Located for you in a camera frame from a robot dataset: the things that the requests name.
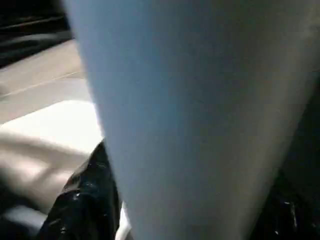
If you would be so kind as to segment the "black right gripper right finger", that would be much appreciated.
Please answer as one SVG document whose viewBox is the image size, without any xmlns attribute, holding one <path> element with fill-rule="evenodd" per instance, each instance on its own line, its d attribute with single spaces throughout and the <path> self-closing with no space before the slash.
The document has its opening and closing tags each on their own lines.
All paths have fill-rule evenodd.
<svg viewBox="0 0 320 240">
<path fill-rule="evenodd" d="M 259 216 L 261 240 L 318 240 L 320 216 L 282 173 L 275 179 Z"/>
</svg>

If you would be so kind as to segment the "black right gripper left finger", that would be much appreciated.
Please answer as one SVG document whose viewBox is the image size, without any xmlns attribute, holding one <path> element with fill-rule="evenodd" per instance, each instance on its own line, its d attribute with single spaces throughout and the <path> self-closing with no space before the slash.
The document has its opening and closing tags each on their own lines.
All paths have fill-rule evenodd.
<svg viewBox="0 0 320 240">
<path fill-rule="evenodd" d="M 121 199 L 100 142 L 68 179 L 39 230 L 38 240 L 114 240 Z"/>
</svg>

